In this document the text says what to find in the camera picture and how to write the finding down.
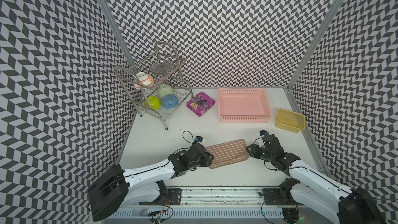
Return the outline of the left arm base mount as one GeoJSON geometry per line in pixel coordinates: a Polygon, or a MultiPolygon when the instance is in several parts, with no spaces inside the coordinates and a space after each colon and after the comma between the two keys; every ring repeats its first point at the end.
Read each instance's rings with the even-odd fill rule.
{"type": "Polygon", "coordinates": [[[181,188],[167,188],[164,181],[157,181],[153,184],[152,191],[155,197],[147,197],[147,201],[140,201],[139,205],[180,205],[182,198],[181,188]]]}

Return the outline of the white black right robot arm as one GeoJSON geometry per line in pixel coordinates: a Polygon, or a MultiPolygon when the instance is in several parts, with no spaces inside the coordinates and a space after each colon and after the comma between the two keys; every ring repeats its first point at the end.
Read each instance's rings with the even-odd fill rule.
{"type": "Polygon", "coordinates": [[[270,163],[287,175],[278,189],[263,189],[267,205],[302,204],[334,224],[384,224],[376,201],[363,188],[350,188],[316,171],[293,153],[285,152],[278,138],[262,130],[262,143],[246,147],[249,156],[270,163]]]}

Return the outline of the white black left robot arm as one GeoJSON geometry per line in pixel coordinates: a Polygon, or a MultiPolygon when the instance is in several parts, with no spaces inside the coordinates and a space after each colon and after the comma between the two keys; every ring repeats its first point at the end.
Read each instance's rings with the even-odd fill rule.
{"type": "Polygon", "coordinates": [[[178,205],[182,190],[167,189],[165,181],[197,168],[208,168],[213,159],[201,143],[193,143],[189,148],[146,167],[123,169],[119,164],[111,166],[88,189],[88,209],[93,221],[110,217],[122,206],[178,205]]]}

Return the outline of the brown striped square dishcloth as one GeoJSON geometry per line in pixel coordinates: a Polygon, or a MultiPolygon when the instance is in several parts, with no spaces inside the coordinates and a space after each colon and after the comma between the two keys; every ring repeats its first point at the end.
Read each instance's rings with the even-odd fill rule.
{"type": "Polygon", "coordinates": [[[243,139],[208,146],[206,151],[214,157],[209,166],[210,169],[243,162],[249,158],[246,143],[243,139]]]}

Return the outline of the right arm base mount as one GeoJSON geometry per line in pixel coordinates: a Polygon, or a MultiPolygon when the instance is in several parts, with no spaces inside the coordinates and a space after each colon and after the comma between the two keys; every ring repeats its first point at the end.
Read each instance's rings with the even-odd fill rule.
{"type": "Polygon", "coordinates": [[[265,205],[279,205],[279,206],[288,206],[288,205],[300,205],[296,202],[290,190],[296,184],[300,184],[301,182],[294,178],[286,178],[278,188],[263,188],[258,195],[263,198],[265,201],[265,205]]]}

